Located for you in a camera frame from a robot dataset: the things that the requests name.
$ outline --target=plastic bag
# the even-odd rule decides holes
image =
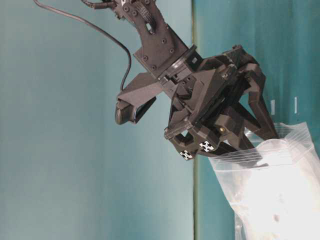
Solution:
[[[236,240],[318,240],[320,162],[307,124],[275,127],[281,139],[247,132],[255,149],[210,159],[236,214]]]

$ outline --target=clear plastic bag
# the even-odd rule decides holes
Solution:
[[[275,125],[280,139],[210,159],[235,211],[236,240],[318,240],[320,162],[306,123]]]

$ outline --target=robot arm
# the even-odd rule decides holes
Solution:
[[[165,22],[155,0],[81,1],[92,9],[111,9],[139,33],[142,46],[134,56],[147,72],[138,74],[125,88],[131,55],[123,44],[83,18],[34,0],[41,8],[89,25],[126,51],[129,65],[117,96],[118,124],[136,124],[164,92],[171,99],[164,137],[186,160],[253,148],[245,128],[264,140],[278,138],[263,98],[266,77],[242,46],[203,59],[195,46],[188,48]],[[239,103],[244,94],[249,94],[254,116]]]

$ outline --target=black cable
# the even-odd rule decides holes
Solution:
[[[106,31],[104,31],[103,29],[101,29],[100,27],[92,24],[91,22],[85,20],[84,18],[82,17],[79,17],[79,16],[76,16],[76,15],[73,15],[73,14],[70,14],[68,12],[65,12],[65,11],[62,11],[62,10],[59,10],[59,9],[56,9],[54,7],[51,7],[51,6],[47,6],[47,5],[44,5],[42,3],[40,3],[38,0],[33,0],[34,3],[36,5],[38,5],[40,8],[43,8],[43,9],[46,9],[46,10],[49,10],[51,12],[54,12],[56,14],[60,14],[60,15],[63,15],[65,17],[68,17],[68,18],[71,18],[71,19],[75,19],[75,20],[78,20],[86,25],[88,25],[89,27],[97,30],[98,32],[102,33],[104,36],[106,36],[107,38],[109,38],[110,40],[112,40],[115,44],[117,44],[119,47],[121,47],[125,52],[126,54],[128,55],[128,67],[127,67],[127,70],[123,76],[123,79],[121,81],[121,85],[120,85],[120,90],[122,91],[124,89],[124,85],[125,85],[125,82],[126,82],[126,79],[128,77],[128,74],[130,72],[130,69],[131,69],[131,64],[132,64],[132,59],[131,59],[131,54],[130,54],[130,51],[128,50],[128,48],[126,48],[126,46],[124,46],[121,42],[119,42],[117,39],[115,39],[112,35],[110,35],[109,33],[107,33]]]

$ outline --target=light blue wall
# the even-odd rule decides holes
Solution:
[[[194,0],[195,42],[204,57],[241,44],[267,76],[275,122],[307,121],[320,150],[320,1]],[[294,98],[298,98],[295,114]],[[233,213],[209,161],[197,165],[197,239],[234,239]]]
[[[110,11],[43,2],[88,18],[132,50],[140,45]],[[190,44],[185,2],[158,4]],[[193,238],[193,163],[163,138],[168,99],[161,96],[137,126],[114,122],[126,63],[81,23],[31,0],[1,1],[1,240]],[[135,62],[130,79],[140,71]]]
[[[167,23],[192,43],[191,1],[158,0]],[[132,53],[140,38],[128,23],[106,16],[105,28]],[[115,100],[127,67],[121,49],[105,43],[104,239],[193,239],[193,162],[186,162],[164,139],[169,98],[162,93],[137,125],[114,124]],[[129,80],[145,70],[134,59]]]

